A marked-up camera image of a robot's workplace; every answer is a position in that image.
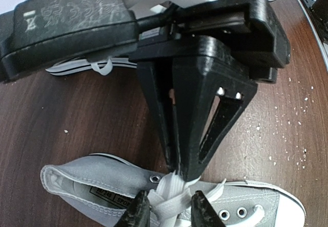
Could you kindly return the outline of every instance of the white shoelace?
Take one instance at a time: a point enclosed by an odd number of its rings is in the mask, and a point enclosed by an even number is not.
[[[192,198],[190,186],[198,182],[199,179],[185,182],[179,175],[170,173],[161,179],[156,190],[149,192],[148,199],[152,206],[152,211],[158,217],[160,227],[191,226],[190,221],[177,219],[177,217],[180,213],[190,208]],[[222,196],[225,182],[226,180],[206,194],[206,198],[210,203]],[[263,217],[263,207],[256,205],[254,214],[251,217],[238,224],[227,225],[227,227],[254,227]]]

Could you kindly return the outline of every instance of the black clamp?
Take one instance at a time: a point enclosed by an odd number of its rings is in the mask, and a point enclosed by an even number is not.
[[[159,36],[139,41],[156,27]],[[124,0],[29,0],[0,16],[0,81],[77,57],[122,55],[138,63],[169,170],[190,181],[253,99],[257,82],[276,82],[290,44],[267,0],[171,5],[139,20]]]
[[[140,191],[115,227],[150,227],[150,204],[145,191]],[[202,191],[191,199],[192,227],[226,227]]]

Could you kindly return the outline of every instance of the shoe label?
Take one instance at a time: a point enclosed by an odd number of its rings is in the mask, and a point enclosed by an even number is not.
[[[111,191],[99,189],[97,187],[91,187],[90,193],[103,199],[104,201],[107,201],[110,204],[113,204],[114,206],[120,209],[128,208],[131,202],[133,201],[132,198],[119,195]]]

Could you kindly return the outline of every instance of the printed symbol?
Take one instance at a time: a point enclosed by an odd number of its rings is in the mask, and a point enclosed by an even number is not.
[[[47,21],[45,28],[48,26],[55,26],[59,21],[63,22],[62,17],[63,7],[60,6],[57,1],[52,2],[48,7],[41,9],[43,19]]]
[[[30,12],[26,12],[23,14],[23,17],[25,18],[25,21],[27,22],[27,29],[26,31],[33,31],[36,29],[36,23],[35,23],[35,10],[34,11],[30,11]]]
[[[99,14],[110,14],[113,11],[113,8],[115,7],[115,3],[111,3],[110,0],[97,0],[97,3],[99,5]]]
[[[79,17],[80,15],[80,7],[75,4],[75,3],[67,3],[67,7],[72,7],[70,9],[70,13],[72,14],[72,16],[70,17],[70,21],[76,19]]]
[[[88,19],[94,14],[93,3],[89,0],[83,0],[82,4],[85,6],[84,17],[85,17],[85,19]]]

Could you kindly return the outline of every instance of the shoe stitching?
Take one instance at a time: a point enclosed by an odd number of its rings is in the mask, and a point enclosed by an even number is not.
[[[47,168],[45,168],[45,170],[48,169],[48,168],[58,170],[58,169],[54,168],[54,166],[48,166]],[[63,170],[63,169],[61,169],[61,170],[59,170],[59,171],[65,172],[65,173],[66,173],[67,175],[69,175],[70,177],[76,178],[76,179],[78,179],[78,180],[84,180],[84,181],[87,181],[87,182],[91,182],[91,183],[96,183],[96,184],[104,185],[104,186],[109,187],[109,188],[112,189],[112,190],[116,190],[117,192],[115,192],[115,193],[120,193],[120,194],[126,195],[126,192],[123,192],[122,190],[120,190],[120,189],[118,189],[118,188],[116,188],[116,187],[113,187],[113,186],[111,186],[111,185],[108,185],[108,184],[106,184],[106,183],[99,182],[99,181],[95,181],[95,180],[91,180],[91,179],[87,179],[87,178],[76,177],[76,176],[73,176],[73,175],[71,175],[70,173],[66,172],[66,171]]]
[[[249,197],[249,196],[263,196],[263,193],[261,194],[248,194],[248,195],[241,195],[241,196],[234,196],[234,197],[226,197],[226,198],[219,198],[218,201],[222,202],[223,200],[226,200],[225,202],[229,202],[228,199],[238,199],[238,198],[243,198],[243,197]]]
[[[119,212],[119,213],[116,212],[117,214],[111,214],[110,212],[106,211],[107,210],[106,208],[105,209],[103,207],[100,208],[99,206],[92,205],[92,204],[86,203],[86,202],[83,202],[83,204],[87,205],[88,207],[90,207],[90,208],[92,208],[92,209],[94,209],[94,210],[96,210],[96,211],[98,211],[102,214],[113,216],[113,217],[121,217],[125,212],[125,210],[124,210],[124,212]],[[156,225],[156,226],[159,226],[159,223],[156,220],[152,219],[152,218],[150,219],[150,222],[152,224]]]

